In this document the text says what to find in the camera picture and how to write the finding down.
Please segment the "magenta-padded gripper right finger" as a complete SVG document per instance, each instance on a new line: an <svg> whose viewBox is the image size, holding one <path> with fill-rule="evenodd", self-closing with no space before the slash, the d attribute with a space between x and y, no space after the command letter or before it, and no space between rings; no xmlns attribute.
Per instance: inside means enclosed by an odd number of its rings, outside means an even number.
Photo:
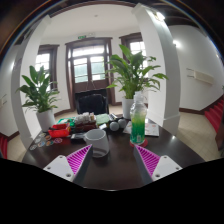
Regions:
<svg viewBox="0 0 224 224"><path fill-rule="evenodd" d="M138 145L134 146L134 157L145 185L182 169L168 155L158 156Z"/></svg>

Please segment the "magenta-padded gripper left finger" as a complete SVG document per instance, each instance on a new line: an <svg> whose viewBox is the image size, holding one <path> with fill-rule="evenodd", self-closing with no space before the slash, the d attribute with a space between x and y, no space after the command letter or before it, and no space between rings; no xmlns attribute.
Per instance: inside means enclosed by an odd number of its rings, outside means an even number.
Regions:
<svg viewBox="0 0 224 224"><path fill-rule="evenodd" d="M77 185L81 185L92 154L92 145L87 145L68 156L59 155L44 167L44 170Z"/></svg>

